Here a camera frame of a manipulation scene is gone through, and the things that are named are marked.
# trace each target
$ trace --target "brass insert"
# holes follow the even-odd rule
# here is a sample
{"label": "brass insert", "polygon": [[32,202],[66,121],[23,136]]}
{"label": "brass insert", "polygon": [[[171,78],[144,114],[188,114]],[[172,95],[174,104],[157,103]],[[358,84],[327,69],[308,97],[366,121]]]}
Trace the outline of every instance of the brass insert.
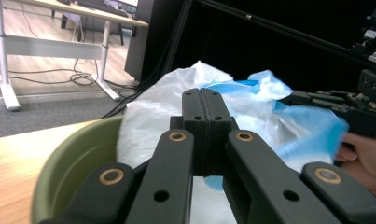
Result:
{"label": "brass insert", "polygon": [[[111,178],[107,177],[107,175],[110,175],[112,173],[116,173],[116,176],[112,176]],[[113,185],[118,183],[124,176],[124,173],[122,170],[117,169],[117,168],[111,168],[108,170],[105,170],[101,175],[100,175],[100,183],[103,185]]]}
{"label": "brass insert", "polygon": [[184,133],[170,133],[168,135],[171,141],[180,142],[187,138],[187,136]]}
{"label": "brass insert", "polygon": [[316,168],[315,175],[329,184],[340,184],[342,182],[339,174],[327,168]]}
{"label": "brass insert", "polygon": [[254,136],[251,133],[237,133],[236,137],[238,140],[243,142],[250,142],[254,140]]}

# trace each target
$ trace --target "green bowl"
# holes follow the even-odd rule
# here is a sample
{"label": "green bowl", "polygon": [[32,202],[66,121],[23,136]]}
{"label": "green bowl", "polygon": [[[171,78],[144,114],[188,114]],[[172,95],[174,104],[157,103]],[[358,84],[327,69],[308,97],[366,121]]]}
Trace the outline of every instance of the green bowl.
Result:
{"label": "green bowl", "polygon": [[116,160],[122,119],[101,119],[73,133],[56,148],[36,182],[32,223],[61,215],[89,173]]}

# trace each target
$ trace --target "finger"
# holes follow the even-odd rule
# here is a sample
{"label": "finger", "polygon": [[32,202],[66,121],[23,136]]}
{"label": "finger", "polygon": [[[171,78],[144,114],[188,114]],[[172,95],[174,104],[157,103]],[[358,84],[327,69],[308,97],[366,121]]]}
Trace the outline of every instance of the finger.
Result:
{"label": "finger", "polygon": [[346,146],[341,146],[339,153],[336,156],[336,160],[340,161],[354,161],[356,158],[356,153]]}
{"label": "finger", "polygon": [[369,137],[364,137],[355,133],[347,133],[344,136],[343,142],[352,144],[356,147],[363,147],[363,146],[370,146],[374,144],[376,139],[374,138],[369,138]]}

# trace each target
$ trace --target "wooden floor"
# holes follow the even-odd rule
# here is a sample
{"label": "wooden floor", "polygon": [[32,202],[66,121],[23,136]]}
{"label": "wooden floor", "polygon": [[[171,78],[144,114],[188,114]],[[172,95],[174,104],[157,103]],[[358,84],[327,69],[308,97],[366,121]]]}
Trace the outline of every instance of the wooden floor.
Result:
{"label": "wooden floor", "polygon": [[[51,18],[51,10],[41,7],[33,7],[15,2],[3,1],[5,33],[7,35],[22,35],[55,39],[63,41],[77,41],[74,35],[75,25],[69,21],[67,29],[61,29],[60,12],[56,12],[55,18]],[[109,39],[109,51],[104,78],[120,85],[134,85],[134,78],[124,71],[124,65],[128,53],[131,30],[123,29],[124,46],[120,44],[119,34],[112,34]],[[86,43],[101,44],[103,32],[86,32]],[[8,55],[8,70],[11,83],[19,101],[47,101],[68,100],[73,98],[88,98],[106,96],[96,84],[80,86],[74,82],[63,84],[40,84],[39,82],[65,82],[70,80],[73,71],[54,71],[47,73],[35,73],[57,69],[74,69],[76,59],[45,58],[31,56]],[[76,70],[89,74],[96,73],[94,60],[78,60]],[[32,81],[17,79],[27,78]],[[0,105],[3,104],[0,92]]]}

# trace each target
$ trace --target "white desk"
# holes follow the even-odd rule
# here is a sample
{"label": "white desk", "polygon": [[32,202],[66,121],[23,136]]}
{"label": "white desk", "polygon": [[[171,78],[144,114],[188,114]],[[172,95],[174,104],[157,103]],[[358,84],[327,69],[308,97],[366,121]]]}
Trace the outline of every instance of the white desk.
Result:
{"label": "white desk", "polygon": [[7,106],[7,110],[19,111],[20,104],[10,83],[7,71],[7,55],[25,55],[25,56],[42,56],[42,57],[59,57],[59,58],[79,58],[100,60],[100,69],[97,75],[92,75],[97,84],[113,100],[119,100],[119,95],[115,93],[104,82],[104,71],[106,57],[108,52],[108,42],[110,34],[110,23],[128,23],[133,26],[147,27],[148,24],[143,21],[135,21],[132,16],[129,18],[106,13],[103,11],[93,10],[77,5],[64,5],[56,0],[12,0],[24,4],[30,4],[37,7],[47,7],[63,12],[72,12],[79,15],[92,16],[105,20],[104,39],[102,45],[93,45],[76,42],[65,42],[58,40],[38,39],[24,36],[6,35],[4,31],[4,19],[2,11],[2,0],[0,0],[0,89]]}

